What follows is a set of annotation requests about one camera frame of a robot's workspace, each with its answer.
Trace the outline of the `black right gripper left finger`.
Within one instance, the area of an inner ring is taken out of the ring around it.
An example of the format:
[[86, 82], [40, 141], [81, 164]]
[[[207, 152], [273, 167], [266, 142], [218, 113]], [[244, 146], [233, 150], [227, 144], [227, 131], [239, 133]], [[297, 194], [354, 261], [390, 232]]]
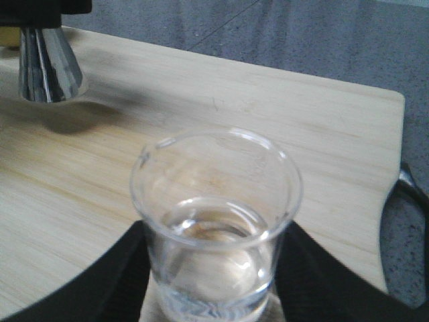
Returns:
[[4, 321], [138, 321], [150, 263], [143, 223], [136, 221], [76, 278]]

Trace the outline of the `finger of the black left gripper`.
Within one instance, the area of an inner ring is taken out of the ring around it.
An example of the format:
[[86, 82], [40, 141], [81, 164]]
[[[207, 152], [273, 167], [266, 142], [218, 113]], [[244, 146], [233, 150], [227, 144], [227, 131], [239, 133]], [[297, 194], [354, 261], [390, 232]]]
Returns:
[[58, 28], [62, 15], [91, 11], [91, 0], [1, 0], [1, 27]]

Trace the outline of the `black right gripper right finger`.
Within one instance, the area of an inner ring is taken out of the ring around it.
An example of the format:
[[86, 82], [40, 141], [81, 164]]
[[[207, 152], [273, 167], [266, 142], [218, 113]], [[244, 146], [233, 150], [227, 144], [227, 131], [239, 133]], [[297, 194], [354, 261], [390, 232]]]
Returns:
[[287, 321], [427, 321], [342, 265], [297, 223], [283, 234], [275, 287]]

